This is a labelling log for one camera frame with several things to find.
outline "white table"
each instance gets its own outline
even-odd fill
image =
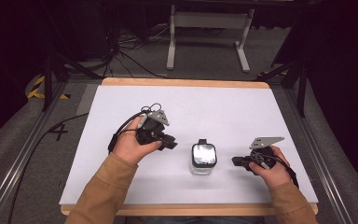
[[[122,216],[273,216],[260,176],[235,167],[256,137],[283,136],[282,149],[299,186],[317,212],[318,199],[266,83],[175,79],[107,78],[96,92],[60,205],[68,214],[107,156],[113,133],[145,105],[160,103],[171,123],[164,132],[178,146],[156,151],[140,163]],[[207,176],[189,169],[193,144],[216,146],[217,164]]]

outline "wire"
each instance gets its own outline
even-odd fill
[[[146,72],[150,73],[151,75],[156,76],[156,77],[168,78],[168,77],[164,77],[164,76],[157,75],[156,73],[149,71],[147,68],[143,67],[141,64],[139,64],[138,62],[136,62],[135,60],[133,60],[132,57],[130,57],[128,54],[124,53],[123,51],[119,50],[119,52],[120,52],[122,55],[125,55],[125,56],[126,56],[127,58],[129,58],[131,61],[133,61],[133,62],[135,62],[136,64],[138,64],[140,67],[142,67]]]
[[[127,72],[129,72],[131,77],[134,77],[130,71],[130,69],[128,69],[126,66],[124,66],[123,62],[115,55],[115,58],[121,63],[121,66],[123,66],[123,68],[125,68],[127,70]]]
[[[123,130],[121,131],[117,137],[119,137],[122,133],[125,133],[125,132],[130,132],[130,131],[136,131],[136,129],[126,129],[126,130]]]
[[[201,31],[208,35],[221,35],[225,29],[201,28]]]
[[[86,114],[81,114],[81,115],[77,115],[77,116],[74,116],[74,117],[71,117],[69,119],[64,119],[63,121],[55,124],[54,126],[52,126],[51,128],[49,128],[45,133],[42,134],[42,136],[39,138],[39,140],[37,140],[34,148],[32,149],[31,151],[31,154],[30,156],[28,157],[28,160],[26,161],[25,165],[24,165],[24,168],[23,170],[21,171],[21,174],[20,174],[20,179],[19,179],[19,183],[17,185],[17,188],[16,188],[16,191],[14,193],[14,198],[13,198],[13,201],[11,202],[11,206],[10,206],[10,213],[9,213],[9,216],[8,216],[8,220],[7,220],[7,223],[10,224],[11,223],[11,219],[13,218],[13,213],[14,213],[14,206],[16,204],[16,200],[17,200],[17,196],[19,195],[19,191],[20,191],[20,186],[21,186],[21,183],[22,183],[22,180],[24,178],[24,174],[25,174],[25,171],[28,167],[28,164],[30,163],[30,160],[31,158],[33,157],[34,155],[34,152],[36,151],[36,148],[39,146],[40,142],[42,141],[42,139],[46,136],[46,134],[56,130],[57,128],[59,128],[64,122],[68,121],[68,120],[71,120],[71,119],[77,119],[77,118],[80,118],[80,117],[83,117],[83,116],[87,116],[89,113],[86,113]]]
[[[122,46],[122,45],[120,45],[119,47],[122,50],[129,51],[129,50],[133,50],[133,49],[141,49],[150,43],[159,42],[161,39],[169,40],[169,39],[163,37],[169,28],[170,28],[170,26],[167,25],[167,27],[165,27],[164,29],[159,31],[156,35],[154,35],[152,37],[148,37],[147,40],[143,44],[141,44],[141,42],[142,42],[141,38],[135,37],[135,35],[131,36],[131,38],[128,38],[128,36],[127,36],[128,33],[125,33],[127,38],[122,41],[118,41],[118,44],[120,45],[120,44],[126,44],[126,43],[130,43],[130,42],[134,42],[134,44],[132,47],[127,47],[127,46]]]
[[[110,67],[110,64],[109,64],[109,72],[110,72],[110,75],[113,77],[113,70],[112,70],[112,68]]]
[[[159,104],[159,103],[153,103],[151,106],[144,106],[144,107],[142,107],[141,108],[141,110],[148,110],[148,111],[152,111],[152,108],[153,108],[153,106],[155,106],[155,105],[158,105],[159,106],[159,109],[158,110],[160,110],[161,108],[162,108],[162,105],[161,104]]]
[[[129,119],[126,120],[126,122],[124,122],[116,131],[116,135],[118,136],[119,133],[121,132],[121,130],[124,129],[125,126],[127,126],[128,123],[130,123],[133,119],[135,119],[136,117],[143,115],[143,114],[147,114],[149,111],[148,110],[143,110],[141,112],[138,112],[134,115],[132,115],[132,117],[130,117]]]
[[[99,69],[99,68],[102,68],[102,67],[106,66],[109,62],[110,62],[109,60],[106,60],[106,61],[103,61],[102,63],[95,64],[95,65],[93,65],[93,66],[85,67],[85,68],[89,69],[90,71],[95,71],[95,70],[97,70],[97,69]],[[72,66],[71,66],[71,67],[66,67],[66,66],[65,66],[65,69],[66,69],[68,72],[70,72],[70,73],[81,72],[81,71],[75,69],[75,68],[72,67]]]
[[[104,77],[105,74],[106,74],[107,66],[108,66],[108,64],[106,64],[106,67],[105,67],[105,69],[103,70],[103,77]]]

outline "tan sleeve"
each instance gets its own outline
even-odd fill
[[[65,223],[113,223],[137,167],[111,153],[84,188]]]
[[[269,194],[279,223],[318,223],[310,204],[292,182],[270,189]]]

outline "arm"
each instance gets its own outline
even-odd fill
[[[126,130],[136,129],[140,120],[141,117],[134,119]],[[137,163],[160,144],[157,141],[140,146],[135,131],[122,133],[112,153],[84,188],[65,223],[113,223],[127,196]]]
[[[278,147],[271,148],[275,156],[290,166]],[[266,182],[279,223],[317,223],[310,204],[280,163],[277,162],[270,170],[253,162],[249,166]]]

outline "white stand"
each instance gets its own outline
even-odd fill
[[[171,40],[168,49],[167,69],[173,70],[175,59],[175,27],[205,27],[223,29],[242,29],[241,41],[235,42],[235,47],[240,58],[242,71],[250,71],[246,60],[243,46],[254,15],[254,10],[248,14],[225,14],[225,13],[199,13],[199,12],[176,12],[175,6],[171,8]]]

